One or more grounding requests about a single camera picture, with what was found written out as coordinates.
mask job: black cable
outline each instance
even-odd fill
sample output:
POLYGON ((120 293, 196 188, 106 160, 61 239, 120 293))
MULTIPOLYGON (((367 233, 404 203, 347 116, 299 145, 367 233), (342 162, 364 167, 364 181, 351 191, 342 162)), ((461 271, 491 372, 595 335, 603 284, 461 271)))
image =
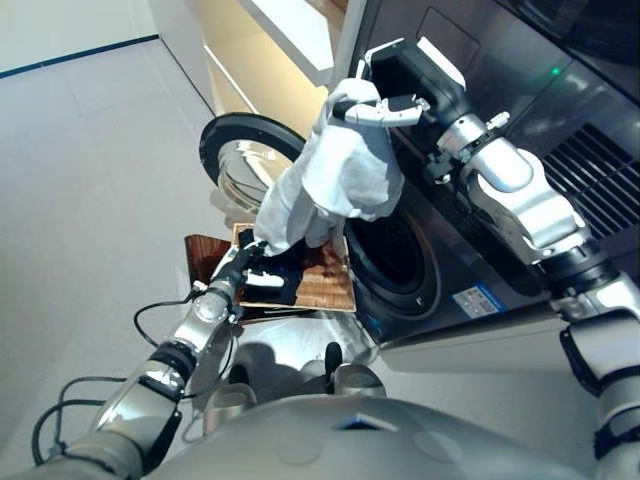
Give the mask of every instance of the black cable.
POLYGON ((36 466, 42 465, 45 462, 44 458, 42 458, 42 453, 40 452, 40 433, 42 431, 44 422, 46 422, 51 415, 71 405, 89 405, 99 407, 103 404, 104 400, 74 399, 57 403, 45 410, 45 412, 40 415, 40 418, 38 418, 38 421, 33 426, 33 431, 31 433, 31 455, 33 456, 33 461, 35 462, 36 466))
MULTIPOLYGON (((124 377, 106 377, 106 376, 86 376, 86 377, 77 377, 73 380, 67 382, 64 387, 60 389, 60 393, 58 394, 58 403, 64 402, 64 396, 66 395, 69 388, 77 383, 82 382, 119 382, 122 383, 127 379, 124 377)), ((62 409, 56 412, 56 424, 53 433, 53 442, 55 445, 60 447, 61 450, 64 450, 64 445, 60 441, 60 432, 62 430, 62 409)))
POLYGON ((142 307, 140 310, 138 310, 136 313, 133 314, 133 325, 136 327, 136 330, 142 336, 142 338, 144 338, 149 344, 153 345, 154 347, 158 347, 158 342, 156 342, 153 338, 151 338, 147 334, 147 332, 145 332, 144 329, 140 326, 140 319, 138 318, 140 317, 140 314, 143 312, 146 312, 147 310, 151 310, 152 308, 184 305, 185 303, 189 303, 191 300, 193 300, 195 297, 197 297, 201 293, 202 292, 199 292, 197 290, 191 290, 184 300, 171 300, 168 302, 157 302, 157 303, 152 303, 150 305, 142 307))
POLYGON ((209 385, 208 387, 200 390, 199 392, 190 393, 189 395, 185 395, 184 397, 182 397, 182 400, 192 400, 192 399, 200 397, 200 396, 204 395, 205 393, 208 393, 211 390, 213 390, 214 388, 216 388, 216 386, 218 385, 218 383, 222 379, 222 375, 224 375, 224 372, 226 372, 227 368, 229 368, 229 363, 231 362, 231 355, 233 354, 233 338, 234 337, 232 336, 231 339, 229 340, 229 353, 227 355, 227 360, 224 362, 224 367, 222 367, 222 370, 220 371, 220 373, 218 374, 216 379, 213 381, 213 383, 211 385, 209 385))

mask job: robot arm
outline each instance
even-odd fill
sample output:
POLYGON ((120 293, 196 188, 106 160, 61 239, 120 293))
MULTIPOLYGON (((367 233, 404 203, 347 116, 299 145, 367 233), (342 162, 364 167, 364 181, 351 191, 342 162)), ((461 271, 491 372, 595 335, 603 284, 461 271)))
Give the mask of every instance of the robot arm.
POLYGON ((189 312, 155 352, 108 399, 91 432, 41 468, 16 477, 137 479, 164 459, 181 420, 178 403, 207 345, 224 321, 234 321, 232 300, 247 263, 263 247, 230 250, 189 312))
POLYGON ((524 264, 540 270, 552 307, 569 323, 560 335, 562 346, 574 375, 598 397, 600 474, 637 478, 638 287, 613 267, 579 213, 549 186, 540 160, 493 128, 505 116, 485 124, 473 113, 462 75, 426 39, 417 45, 399 40, 368 52, 358 75, 370 79, 383 98, 408 98, 408 107, 390 115, 384 103, 351 106, 351 111, 343 106, 334 114, 355 123, 376 124, 371 120, 376 118, 380 126, 397 125, 402 114, 411 116, 413 125, 425 125, 424 135, 438 151, 427 175, 462 186, 496 237, 524 264), (416 119, 418 108, 422 113, 416 119))

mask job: gray floor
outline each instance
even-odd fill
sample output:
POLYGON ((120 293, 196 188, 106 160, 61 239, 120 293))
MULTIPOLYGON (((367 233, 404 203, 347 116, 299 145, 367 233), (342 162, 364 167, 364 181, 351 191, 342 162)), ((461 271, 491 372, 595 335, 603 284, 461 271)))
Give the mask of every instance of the gray floor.
POLYGON ((211 117, 159 41, 0 80, 1 473, 31 464, 61 384, 148 355, 131 314, 188 290, 183 237, 228 237, 197 154, 211 117))
MULTIPOLYGON (((0 80, 0 475, 32 465, 31 428, 64 382, 126 375, 149 354, 131 314, 187 291, 183 237, 229 236, 197 155, 210 118, 158 41, 0 80)), ((166 309, 144 321, 158 337, 179 316, 166 309)), ((364 342, 354 335, 346 317, 257 324, 245 328, 238 356, 295 376, 335 337, 347 359, 360 356, 364 342)), ((374 367, 395 398, 593 467, 593 402, 567 375, 409 375, 380 359, 374 367)), ((216 370, 213 359, 198 380, 216 370)), ((67 412, 64 436, 81 435, 91 418, 91 409, 67 412)), ((197 433, 194 426, 186 438, 197 433)), ((48 439, 45 429, 44 448, 48 439)))

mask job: wooden tray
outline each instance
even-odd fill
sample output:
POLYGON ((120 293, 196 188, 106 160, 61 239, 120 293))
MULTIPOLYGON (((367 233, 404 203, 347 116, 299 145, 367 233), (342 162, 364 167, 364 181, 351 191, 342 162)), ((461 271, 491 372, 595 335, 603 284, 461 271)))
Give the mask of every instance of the wooden tray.
MULTIPOLYGON (((231 242, 234 245, 238 244, 238 234, 247 228, 253 228, 253 224, 236 223, 233 226, 231 242)), ((320 248, 305 247, 304 257, 302 281, 296 290, 295 304, 248 302, 240 297, 240 305, 355 312, 356 302, 350 276, 348 251, 345 258, 341 259, 331 248, 330 242, 327 242, 320 248)))

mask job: blue sticker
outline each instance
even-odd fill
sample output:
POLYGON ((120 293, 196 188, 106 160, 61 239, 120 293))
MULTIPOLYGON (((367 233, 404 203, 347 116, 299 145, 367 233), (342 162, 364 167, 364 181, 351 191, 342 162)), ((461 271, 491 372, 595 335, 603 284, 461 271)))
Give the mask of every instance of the blue sticker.
POLYGON ((486 317, 504 312, 506 307, 484 283, 451 296, 469 318, 486 317))

